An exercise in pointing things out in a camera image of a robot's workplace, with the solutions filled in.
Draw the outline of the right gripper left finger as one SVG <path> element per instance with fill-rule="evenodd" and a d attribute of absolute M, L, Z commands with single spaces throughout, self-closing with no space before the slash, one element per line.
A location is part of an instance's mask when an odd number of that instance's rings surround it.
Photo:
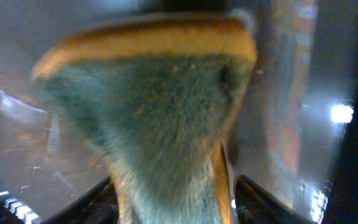
<path fill-rule="evenodd" d="M 42 223 L 117 224 L 118 216 L 116 191 L 111 179 L 107 177 L 67 208 Z"/>

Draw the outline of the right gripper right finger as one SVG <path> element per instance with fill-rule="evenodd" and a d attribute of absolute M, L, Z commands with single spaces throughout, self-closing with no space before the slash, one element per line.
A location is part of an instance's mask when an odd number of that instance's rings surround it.
<path fill-rule="evenodd" d="M 241 175 L 235 186 L 238 222 L 242 224 L 310 224 L 289 212 L 248 177 Z"/>

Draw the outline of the green yellow scrub sponge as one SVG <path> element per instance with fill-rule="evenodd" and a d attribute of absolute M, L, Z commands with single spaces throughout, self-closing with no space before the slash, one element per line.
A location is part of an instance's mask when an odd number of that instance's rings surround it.
<path fill-rule="evenodd" d="M 119 223 L 230 223 L 223 144 L 256 62 L 252 20 L 186 16 L 66 37 L 31 82 L 109 167 Z"/>

